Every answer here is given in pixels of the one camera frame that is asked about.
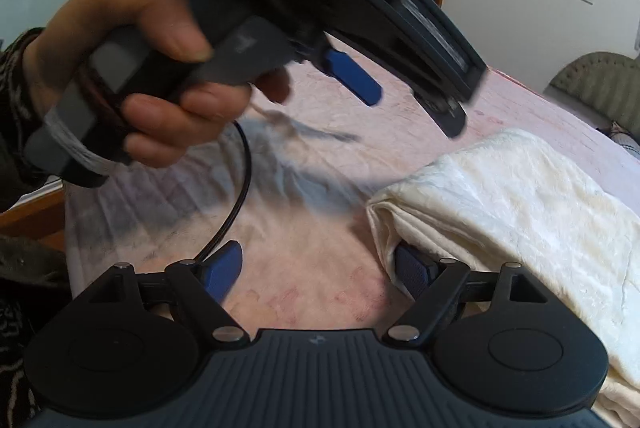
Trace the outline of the person left hand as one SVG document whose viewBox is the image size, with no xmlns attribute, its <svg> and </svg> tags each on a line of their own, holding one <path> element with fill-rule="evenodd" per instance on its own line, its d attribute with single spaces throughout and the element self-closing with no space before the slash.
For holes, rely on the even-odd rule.
<svg viewBox="0 0 640 428">
<path fill-rule="evenodd" d="M 153 48 L 175 60 L 200 63 L 213 57 L 186 0 L 69 0 L 23 55 L 24 75 L 39 115 L 58 102 L 88 55 L 121 25 L 135 25 Z M 145 166 L 175 164 L 186 150 L 215 140 L 240 117 L 253 89 L 283 103 L 291 92 L 288 72 L 271 71 L 239 87 L 198 82 L 177 104 L 131 95 L 122 103 L 122 115 L 134 127 L 124 149 Z"/>
</svg>

